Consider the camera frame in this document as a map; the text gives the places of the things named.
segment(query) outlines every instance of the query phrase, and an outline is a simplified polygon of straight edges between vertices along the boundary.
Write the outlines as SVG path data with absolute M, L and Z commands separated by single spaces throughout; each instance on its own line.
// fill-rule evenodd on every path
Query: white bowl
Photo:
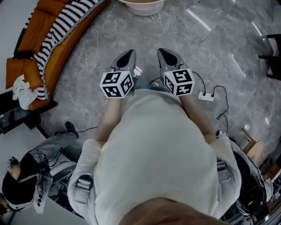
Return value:
M 128 10 L 136 15 L 139 16 L 150 16 L 154 15 L 155 13 L 159 13 L 163 6 L 165 0 L 159 0 L 156 2 L 149 2 L 149 3 L 134 3 L 134 2 L 127 2 L 125 0 L 119 0 L 126 4 Z

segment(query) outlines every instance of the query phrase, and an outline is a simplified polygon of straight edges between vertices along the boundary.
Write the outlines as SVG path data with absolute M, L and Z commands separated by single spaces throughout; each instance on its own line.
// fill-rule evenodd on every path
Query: wooden stool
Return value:
M 257 161 L 263 152 L 263 143 L 261 141 L 256 142 L 244 128 L 242 128 L 242 131 L 248 137 L 249 141 L 243 151 L 250 159 Z

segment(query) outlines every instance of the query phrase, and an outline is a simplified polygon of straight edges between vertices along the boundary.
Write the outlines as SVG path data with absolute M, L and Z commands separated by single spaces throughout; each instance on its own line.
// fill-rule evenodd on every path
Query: black and white cube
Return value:
M 194 87 L 191 69 L 179 69 L 164 73 L 164 85 L 176 96 L 191 94 Z
M 124 98 L 133 87 L 130 71 L 103 73 L 100 87 L 107 98 Z

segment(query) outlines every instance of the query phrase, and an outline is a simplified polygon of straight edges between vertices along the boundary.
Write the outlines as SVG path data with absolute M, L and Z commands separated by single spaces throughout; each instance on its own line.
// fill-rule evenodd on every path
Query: black and white striped blanket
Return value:
M 104 0 L 70 1 L 71 3 L 68 3 L 56 18 L 52 28 L 47 34 L 46 39 L 42 43 L 40 52 L 34 54 L 32 57 L 37 62 L 39 73 L 44 84 L 44 86 L 36 89 L 38 99 L 44 100 L 48 98 L 44 74 L 54 48 L 60 45 L 75 29 L 75 27 L 103 1 Z M 25 29 L 29 24 L 30 18 L 25 24 Z

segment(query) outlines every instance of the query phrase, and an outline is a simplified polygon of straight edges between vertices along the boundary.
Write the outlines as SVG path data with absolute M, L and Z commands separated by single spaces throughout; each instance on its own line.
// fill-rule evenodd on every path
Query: power strip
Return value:
M 210 102 L 214 101 L 214 97 L 212 97 L 212 94 L 206 93 L 205 96 L 203 94 L 204 94 L 204 92 L 199 92 L 198 98 L 200 100 L 205 100 L 205 101 L 210 101 Z

